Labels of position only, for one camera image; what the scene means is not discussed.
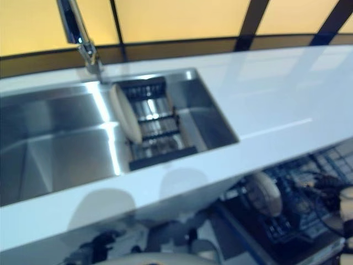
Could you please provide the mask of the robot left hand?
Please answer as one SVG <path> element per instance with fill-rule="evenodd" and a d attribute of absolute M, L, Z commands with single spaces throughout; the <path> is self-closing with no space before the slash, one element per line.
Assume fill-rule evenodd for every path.
<path fill-rule="evenodd" d="M 92 240 L 94 250 L 106 249 L 108 245 L 115 243 L 119 233 L 115 230 L 105 231 Z"/>

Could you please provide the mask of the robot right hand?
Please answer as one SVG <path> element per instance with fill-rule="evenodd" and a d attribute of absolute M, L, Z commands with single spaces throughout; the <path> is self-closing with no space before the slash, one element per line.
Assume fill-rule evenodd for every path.
<path fill-rule="evenodd" d="M 340 178 L 327 174 L 317 174 L 314 179 L 314 188 L 325 194 L 339 194 L 344 188 L 350 186 Z"/>

